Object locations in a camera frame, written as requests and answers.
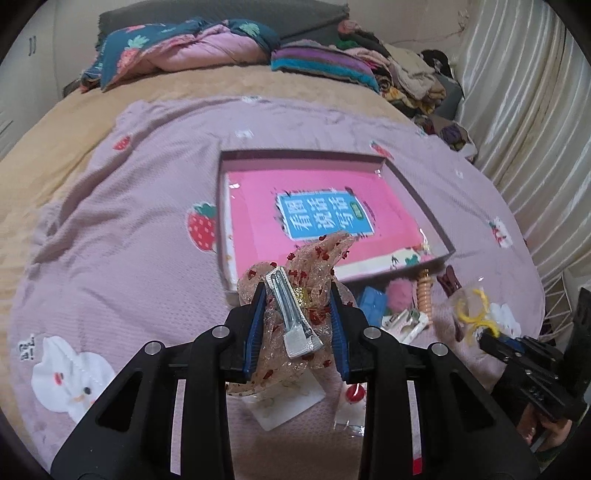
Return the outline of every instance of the white curtain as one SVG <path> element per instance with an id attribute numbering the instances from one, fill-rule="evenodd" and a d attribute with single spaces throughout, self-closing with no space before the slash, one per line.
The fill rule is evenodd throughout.
<path id="1" fill-rule="evenodd" d="M 453 63 L 456 119 L 542 281 L 591 274 L 591 68 L 572 35 L 542 0 L 479 0 Z"/>

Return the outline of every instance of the striped pillow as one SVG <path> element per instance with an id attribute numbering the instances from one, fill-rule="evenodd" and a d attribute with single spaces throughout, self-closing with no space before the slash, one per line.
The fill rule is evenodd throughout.
<path id="1" fill-rule="evenodd" d="M 379 93 L 378 82 L 365 62 L 311 40 L 288 43 L 273 52 L 271 70 L 358 83 Z"/>

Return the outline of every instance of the pink pom-pom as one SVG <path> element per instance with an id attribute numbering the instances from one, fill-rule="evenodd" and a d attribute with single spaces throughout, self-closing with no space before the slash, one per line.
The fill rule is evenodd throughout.
<path id="1" fill-rule="evenodd" d="M 394 313 L 409 309 L 413 304 L 413 282 L 407 278 L 392 280 L 386 288 L 388 307 Z"/>

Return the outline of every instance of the pink book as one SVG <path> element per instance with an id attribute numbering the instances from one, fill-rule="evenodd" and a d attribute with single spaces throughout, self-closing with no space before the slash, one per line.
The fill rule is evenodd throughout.
<path id="1" fill-rule="evenodd" d="M 225 237 L 234 286 L 252 265 L 283 265 L 306 242 L 341 229 L 359 237 L 335 268 L 341 281 L 387 272 L 393 253 L 423 242 L 414 218 L 373 171 L 229 171 L 226 182 L 223 222 L 231 232 Z"/>

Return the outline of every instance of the silver screw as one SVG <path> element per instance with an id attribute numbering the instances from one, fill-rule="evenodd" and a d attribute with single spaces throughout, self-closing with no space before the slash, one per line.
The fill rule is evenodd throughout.
<path id="1" fill-rule="evenodd" d="M 363 331 L 363 334 L 367 338 L 370 338 L 372 340 L 375 340 L 376 338 L 379 338 L 382 335 L 382 331 L 379 328 L 376 328 L 376 327 L 367 327 Z"/>
<path id="2" fill-rule="evenodd" d="M 148 355 L 156 355 L 160 350 L 162 350 L 162 345 L 160 345 L 160 342 L 150 342 L 144 347 L 144 352 L 146 352 Z"/>
<path id="3" fill-rule="evenodd" d="M 443 343 L 434 343 L 431 350 L 437 356 L 446 356 L 449 353 L 449 348 Z"/>
<path id="4" fill-rule="evenodd" d="M 219 325 L 212 330 L 212 335 L 215 338 L 225 338 L 230 335 L 230 329 L 225 325 Z"/>

